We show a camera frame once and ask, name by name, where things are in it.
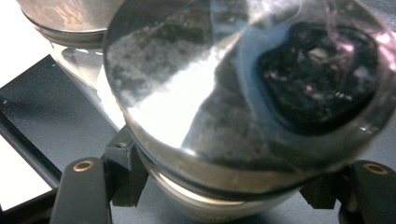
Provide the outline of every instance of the stainless steel bowl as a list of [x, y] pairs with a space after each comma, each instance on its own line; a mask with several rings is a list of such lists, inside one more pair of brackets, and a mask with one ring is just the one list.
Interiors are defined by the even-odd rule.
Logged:
[[26, 17], [51, 42], [100, 48], [123, 0], [17, 0]]
[[[394, 40], [389, 29], [358, 2], [135, 1], [134, 6], [136, 11], [126, 7], [124, 12], [139, 15], [139, 20], [130, 19], [134, 25], [126, 29], [129, 34], [107, 43], [107, 78], [144, 154], [187, 189], [220, 198], [260, 198], [296, 188], [357, 157], [393, 112]], [[120, 15], [116, 19], [126, 20]], [[303, 85], [295, 94], [315, 104], [350, 100], [352, 107], [340, 103], [346, 113], [338, 111], [337, 105], [326, 108], [342, 117], [333, 126], [321, 123], [326, 117], [315, 116], [312, 119], [318, 123], [312, 127], [309, 119], [308, 127], [288, 126], [285, 123], [293, 122], [286, 118], [289, 114], [279, 112], [276, 103], [271, 103], [273, 98], [268, 100], [273, 94], [267, 91], [269, 84], [265, 87], [258, 78], [260, 57], [287, 42], [299, 24], [321, 27], [326, 41], [334, 41], [341, 56], [350, 52], [352, 56], [365, 55], [359, 46], [350, 45], [360, 37], [350, 37], [344, 28], [375, 46], [373, 69], [358, 70], [357, 66], [343, 73], [358, 82], [367, 81], [361, 90], [351, 86], [356, 92], [347, 93], [342, 81], [320, 86], [321, 74], [309, 77], [316, 86], [309, 86], [304, 79], [276, 84], [279, 88]], [[110, 26], [108, 39], [117, 34], [117, 28], [117, 24]], [[309, 32], [298, 35], [308, 38], [317, 30]], [[326, 49], [318, 45], [312, 50], [307, 52], [314, 54], [308, 60], [320, 60], [321, 54], [333, 49], [322, 52]], [[336, 66], [348, 66], [349, 56]], [[318, 95], [308, 93], [314, 88]], [[325, 130], [315, 125], [323, 125]]]

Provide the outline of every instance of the metal container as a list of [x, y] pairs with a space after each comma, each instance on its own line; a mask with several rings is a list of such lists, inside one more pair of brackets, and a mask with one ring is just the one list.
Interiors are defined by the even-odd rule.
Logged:
[[17, 0], [26, 17], [51, 42], [100, 48], [123, 0]]
[[395, 106], [392, 33], [355, 1], [126, 2], [104, 54], [143, 162], [204, 221], [347, 165]]

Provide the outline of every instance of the burnt material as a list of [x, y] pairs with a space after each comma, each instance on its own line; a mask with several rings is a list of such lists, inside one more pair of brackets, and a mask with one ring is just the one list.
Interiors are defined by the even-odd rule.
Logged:
[[297, 23], [258, 63], [277, 120], [297, 133], [333, 131], [375, 93], [376, 43], [356, 29]]

